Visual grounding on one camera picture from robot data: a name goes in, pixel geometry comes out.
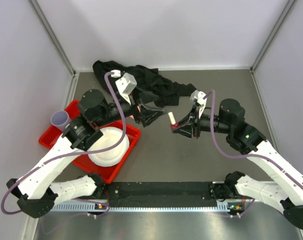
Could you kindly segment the white nail polish cap brush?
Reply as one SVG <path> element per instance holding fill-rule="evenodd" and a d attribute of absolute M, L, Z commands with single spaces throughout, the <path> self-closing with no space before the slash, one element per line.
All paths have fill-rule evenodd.
<path fill-rule="evenodd" d="M 175 125 L 177 123 L 174 114 L 172 112 L 168 112 L 168 117 L 171 125 Z"/>

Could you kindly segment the red nail polish bottle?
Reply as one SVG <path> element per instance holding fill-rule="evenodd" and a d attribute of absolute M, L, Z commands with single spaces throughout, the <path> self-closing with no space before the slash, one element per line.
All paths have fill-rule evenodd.
<path fill-rule="evenodd" d="M 176 122 L 175 124 L 170 124 L 170 129 L 173 131 L 173 130 L 175 130 L 176 128 L 178 128 L 179 127 L 179 123 L 178 122 Z"/>

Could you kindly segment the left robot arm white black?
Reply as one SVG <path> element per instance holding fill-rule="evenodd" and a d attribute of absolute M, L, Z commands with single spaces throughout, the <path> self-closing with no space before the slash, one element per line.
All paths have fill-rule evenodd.
<path fill-rule="evenodd" d="M 82 197 L 102 197 L 105 186 L 96 173 L 66 182 L 55 179 L 78 156 L 117 148 L 126 135 L 126 117 L 133 116 L 137 123 L 146 127 L 166 114 L 163 108 L 143 103 L 139 93 L 129 94 L 129 101 L 119 100 L 115 94 L 112 97 L 114 101 L 108 103 L 100 90 L 86 91 L 77 103 L 80 115 L 66 126 L 50 151 L 28 173 L 7 182 L 4 197 L 12 194 L 17 198 L 19 213 L 37 219 L 60 203 Z M 101 127 L 118 120 L 122 121 L 122 134 L 113 145 L 99 147 L 99 140 L 104 136 Z"/>

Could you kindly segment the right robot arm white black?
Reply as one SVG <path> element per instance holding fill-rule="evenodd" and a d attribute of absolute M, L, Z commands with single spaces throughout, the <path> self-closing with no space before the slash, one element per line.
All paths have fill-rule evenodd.
<path fill-rule="evenodd" d="M 256 199 L 282 213 L 295 227 L 303 230 L 303 175 L 285 160 L 267 138 L 254 126 L 245 122 L 245 109 L 231 98 L 219 105 L 218 115 L 206 115 L 205 102 L 195 101 L 191 111 L 177 122 L 168 113 L 171 131 L 188 138 L 199 138 L 201 132 L 226 134 L 226 142 L 261 168 L 273 181 L 267 184 L 235 171 L 229 173 L 221 185 L 211 184 L 211 195 L 217 199 L 240 196 Z"/>

